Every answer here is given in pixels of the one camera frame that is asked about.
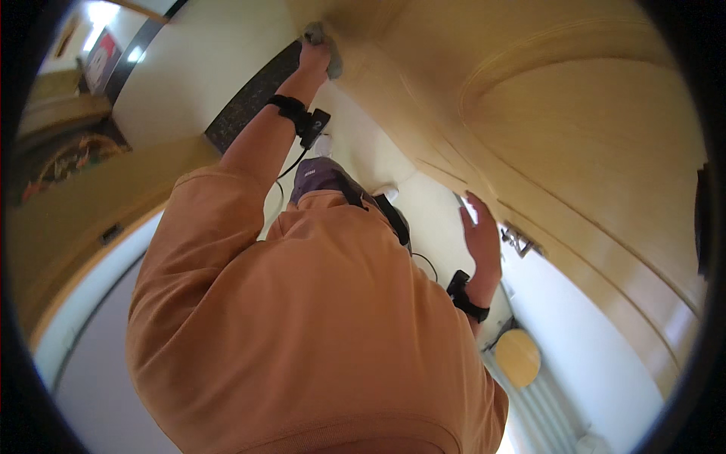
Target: fingers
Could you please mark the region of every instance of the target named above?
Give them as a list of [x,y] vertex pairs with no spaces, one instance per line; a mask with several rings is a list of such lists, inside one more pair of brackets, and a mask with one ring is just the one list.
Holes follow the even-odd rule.
[[474,229],[474,222],[469,216],[469,212],[466,211],[466,207],[459,207],[459,214],[461,215],[461,223],[464,225],[464,236],[468,238],[470,232]]
[[476,210],[476,214],[479,217],[479,222],[481,222],[484,216],[494,218],[486,203],[481,201],[481,199],[477,197],[473,192],[466,191],[466,201],[471,203],[471,205]]

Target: white shoe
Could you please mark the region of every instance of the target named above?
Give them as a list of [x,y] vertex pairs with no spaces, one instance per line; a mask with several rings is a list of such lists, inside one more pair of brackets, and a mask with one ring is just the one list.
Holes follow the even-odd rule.
[[393,203],[396,197],[399,196],[399,189],[393,185],[384,185],[373,191],[371,194],[373,197],[378,195],[384,195],[388,199],[389,203]]
[[316,158],[329,158],[333,154],[333,138],[330,134],[322,134],[313,144],[313,155]]

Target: person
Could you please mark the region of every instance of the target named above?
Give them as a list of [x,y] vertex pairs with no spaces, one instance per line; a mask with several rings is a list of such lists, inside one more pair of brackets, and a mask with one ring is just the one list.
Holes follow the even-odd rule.
[[[303,43],[277,93],[308,107],[329,59]],[[375,200],[351,204],[331,178],[306,184],[337,172],[331,160],[302,161],[287,210],[256,241],[295,137],[278,110],[171,193],[129,310],[144,406],[185,453],[494,453],[508,400],[482,364],[479,323],[413,263]],[[497,228],[468,200],[479,222],[462,211],[476,262],[465,291],[488,307]]]

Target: black cable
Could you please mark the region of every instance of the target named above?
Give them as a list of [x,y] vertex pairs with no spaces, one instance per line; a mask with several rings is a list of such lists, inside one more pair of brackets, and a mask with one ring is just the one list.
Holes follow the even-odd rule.
[[279,181],[275,180],[274,182],[277,184],[277,186],[280,187],[280,195],[282,196],[282,202],[285,203],[285,190],[282,189],[282,185],[280,184]]
[[293,170],[293,168],[294,168],[295,166],[297,166],[297,165],[298,165],[298,164],[300,163],[300,161],[302,161],[302,160],[303,160],[303,156],[305,156],[305,153],[307,153],[307,152],[308,152],[308,150],[310,150],[310,149],[309,149],[309,148],[306,148],[305,150],[303,150],[303,152],[302,152],[302,153],[300,153],[300,156],[298,156],[298,159],[297,159],[297,160],[295,160],[295,162],[293,163],[293,165],[292,165],[292,166],[290,166],[290,167],[288,167],[286,171],[282,172],[282,173],[280,174],[280,176],[279,176],[279,177],[277,177],[277,179],[283,178],[283,177],[284,177],[285,175],[287,175],[288,173],[290,173],[290,171],[291,171],[291,170]]
[[426,260],[429,265],[431,265],[431,269],[433,270],[433,275],[436,277],[436,282],[439,281],[439,274],[436,272],[436,268],[433,267],[433,263],[431,263],[431,260],[427,259],[425,255],[419,254],[418,252],[412,252],[412,256],[419,256],[422,259]]

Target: framed picture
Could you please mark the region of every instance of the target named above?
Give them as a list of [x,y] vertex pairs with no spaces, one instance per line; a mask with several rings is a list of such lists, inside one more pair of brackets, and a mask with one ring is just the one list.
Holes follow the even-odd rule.
[[113,68],[121,58],[121,49],[113,41],[107,29],[103,29],[86,59],[84,73],[92,94],[101,94],[106,88]]

